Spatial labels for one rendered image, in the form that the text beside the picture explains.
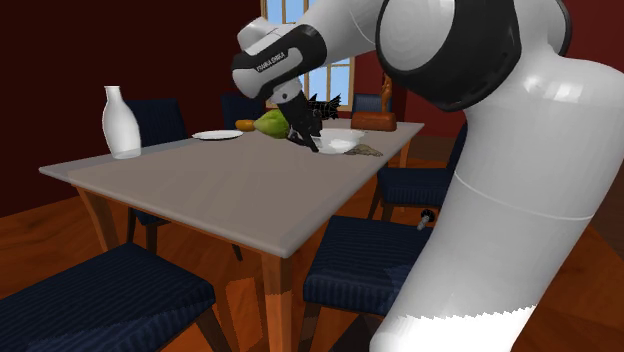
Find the white bottle vase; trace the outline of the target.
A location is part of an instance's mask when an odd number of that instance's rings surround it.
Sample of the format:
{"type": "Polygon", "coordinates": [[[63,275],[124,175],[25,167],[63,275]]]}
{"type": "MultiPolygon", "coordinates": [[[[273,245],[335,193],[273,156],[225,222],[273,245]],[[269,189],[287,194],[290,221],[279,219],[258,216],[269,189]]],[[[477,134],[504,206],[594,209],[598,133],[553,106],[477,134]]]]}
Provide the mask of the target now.
{"type": "Polygon", "coordinates": [[[102,129],[111,155],[115,159],[139,156],[141,135],[135,115],[123,100],[119,86],[105,86],[105,92],[102,129]]]}

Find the dark blue chair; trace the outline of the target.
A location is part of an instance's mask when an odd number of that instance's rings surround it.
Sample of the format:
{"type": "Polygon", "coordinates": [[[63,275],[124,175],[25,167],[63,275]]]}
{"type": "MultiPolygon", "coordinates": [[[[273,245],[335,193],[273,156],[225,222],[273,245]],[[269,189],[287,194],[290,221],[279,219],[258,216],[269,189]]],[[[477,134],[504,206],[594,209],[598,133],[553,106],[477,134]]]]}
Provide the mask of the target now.
{"type": "Polygon", "coordinates": [[[322,307],[385,316],[432,229],[345,216],[330,218],[303,284],[298,352],[309,352],[322,307]]]}
{"type": "Polygon", "coordinates": [[[160,352],[197,324],[232,352],[213,286],[128,243],[0,300],[0,352],[160,352]]]}
{"type": "Polygon", "coordinates": [[[464,148],[467,130],[464,123],[445,168],[381,168],[367,218],[373,218],[379,203],[382,203],[383,221],[389,221],[398,206],[440,209],[464,148]]]}
{"type": "MultiPolygon", "coordinates": [[[[125,103],[137,119],[143,147],[188,138],[179,104],[175,98],[126,100],[125,103]]],[[[160,226],[168,224],[168,221],[134,208],[129,208],[127,215],[126,241],[133,242],[136,223],[139,222],[146,230],[147,250],[156,253],[157,230],[160,226]]]]}
{"type": "Polygon", "coordinates": [[[381,112],[382,97],[379,94],[355,93],[351,115],[360,111],[381,112]]]}
{"type": "Polygon", "coordinates": [[[235,129],[238,120],[256,120],[265,113],[262,103],[236,92],[223,93],[220,102],[226,130],[235,129]]]}

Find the green pear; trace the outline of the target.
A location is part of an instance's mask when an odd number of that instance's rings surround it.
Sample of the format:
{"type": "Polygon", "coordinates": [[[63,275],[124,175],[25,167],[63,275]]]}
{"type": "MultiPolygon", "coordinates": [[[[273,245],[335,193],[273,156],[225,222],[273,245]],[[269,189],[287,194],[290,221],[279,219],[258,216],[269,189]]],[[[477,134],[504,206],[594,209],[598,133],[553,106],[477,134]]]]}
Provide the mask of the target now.
{"type": "Polygon", "coordinates": [[[285,139],[290,132],[290,124],[279,109],[272,109],[258,118],[253,126],[261,133],[275,139],[285,139]]]}

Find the grey-topped wooden dining table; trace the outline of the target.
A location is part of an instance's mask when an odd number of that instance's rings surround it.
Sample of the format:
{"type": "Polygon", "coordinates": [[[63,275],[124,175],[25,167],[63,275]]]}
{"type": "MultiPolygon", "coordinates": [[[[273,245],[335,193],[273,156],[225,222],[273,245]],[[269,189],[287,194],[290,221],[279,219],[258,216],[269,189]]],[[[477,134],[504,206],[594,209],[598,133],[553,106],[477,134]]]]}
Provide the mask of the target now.
{"type": "Polygon", "coordinates": [[[186,139],[116,160],[111,155],[41,168],[72,184],[103,250],[118,245],[107,202],[260,253],[270,352],[292,352],[292,255],[422,129],[400,122],[367,131],[362,143],[380,156],[313,153],[286,140],[248,132],[226,141],[186,139]]]}

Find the white bowl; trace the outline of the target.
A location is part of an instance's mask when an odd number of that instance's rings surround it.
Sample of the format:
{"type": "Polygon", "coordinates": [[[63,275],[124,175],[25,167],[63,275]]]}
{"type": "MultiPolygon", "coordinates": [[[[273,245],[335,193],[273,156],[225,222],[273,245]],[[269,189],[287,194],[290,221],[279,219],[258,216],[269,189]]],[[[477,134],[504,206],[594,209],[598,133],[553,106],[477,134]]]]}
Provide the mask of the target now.
{"type": "Polygon", "coordinates": [[[319,137],[312,137],[321,154],[344,154],[359,144],[364,131],[347,128],[324,128],[319,137]]]}

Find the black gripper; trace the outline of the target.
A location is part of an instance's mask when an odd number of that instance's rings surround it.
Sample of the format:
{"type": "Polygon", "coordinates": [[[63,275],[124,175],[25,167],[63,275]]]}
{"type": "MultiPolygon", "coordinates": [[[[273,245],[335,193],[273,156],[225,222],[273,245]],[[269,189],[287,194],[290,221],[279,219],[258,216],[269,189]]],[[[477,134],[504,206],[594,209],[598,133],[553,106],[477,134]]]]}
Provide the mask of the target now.
{"type": "Polygon", "coordinates": [[[306,145],[314,152],[319,151],[315,138],[320,137],[320,131],[316,128],[316,121],[308,109],[308,100],[304,94],[297,94],[291,100],[279,103],[278,107],[290,126],[287,139],[296,144],[306,145]]]}

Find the white plate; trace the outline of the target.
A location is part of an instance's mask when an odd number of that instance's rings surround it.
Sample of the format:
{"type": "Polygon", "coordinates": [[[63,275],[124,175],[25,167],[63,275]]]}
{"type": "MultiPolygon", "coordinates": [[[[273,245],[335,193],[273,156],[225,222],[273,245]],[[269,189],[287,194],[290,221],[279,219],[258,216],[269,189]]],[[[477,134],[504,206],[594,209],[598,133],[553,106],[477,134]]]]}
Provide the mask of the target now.
{"type": "Polygon", "coordinates": [[[197,132],[192,135],[194,139],[204,140],[204,141],[220,141],[220,140],[230,140],[235,139],[243,135],[243,132],[240,130],[210,130],[197,132]]]}

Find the black spiky figure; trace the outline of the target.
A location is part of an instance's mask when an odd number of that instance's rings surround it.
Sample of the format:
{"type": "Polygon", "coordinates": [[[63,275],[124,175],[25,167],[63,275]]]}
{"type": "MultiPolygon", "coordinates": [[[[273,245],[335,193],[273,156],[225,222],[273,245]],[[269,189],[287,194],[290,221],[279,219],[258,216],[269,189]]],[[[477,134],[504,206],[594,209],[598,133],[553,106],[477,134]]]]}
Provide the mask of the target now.
{"type": "Polygon", "coordinates": [[[307,106],[314,117],[322,120],[337,119],[338,107],[341,105],[341,95],[338,94],[329,101],[317,101],[314,94],[308,101],[307,106]]]}

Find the window with wooden frame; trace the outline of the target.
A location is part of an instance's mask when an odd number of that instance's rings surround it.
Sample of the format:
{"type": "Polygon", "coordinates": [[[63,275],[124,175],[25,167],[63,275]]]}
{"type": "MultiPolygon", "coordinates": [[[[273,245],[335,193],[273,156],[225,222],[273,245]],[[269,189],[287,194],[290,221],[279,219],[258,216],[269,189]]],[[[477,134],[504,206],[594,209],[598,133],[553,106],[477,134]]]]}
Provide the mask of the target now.
{"type": "MultiPolygon", "coordinates": [[[[317,0],[259,0],[261,16],[270,23],[295,24],[317,0]]],[[[299,76],[308,99],[329,101],[341,98],[339,111],[350,111],[353,96],[354,58],[348,57],[299,76]]]]}

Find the flat grey-tan shell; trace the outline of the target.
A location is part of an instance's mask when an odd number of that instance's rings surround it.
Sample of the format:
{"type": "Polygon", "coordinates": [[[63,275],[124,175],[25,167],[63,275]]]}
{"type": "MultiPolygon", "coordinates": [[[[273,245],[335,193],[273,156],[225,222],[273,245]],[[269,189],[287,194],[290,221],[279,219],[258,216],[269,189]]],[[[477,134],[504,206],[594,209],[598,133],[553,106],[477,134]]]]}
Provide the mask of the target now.
{"type": "Polygon", "coordinates": [[[365,155],[381,157],[382,153],[366,144],[358,144],[345,152],[345,155],[365,155]]]}

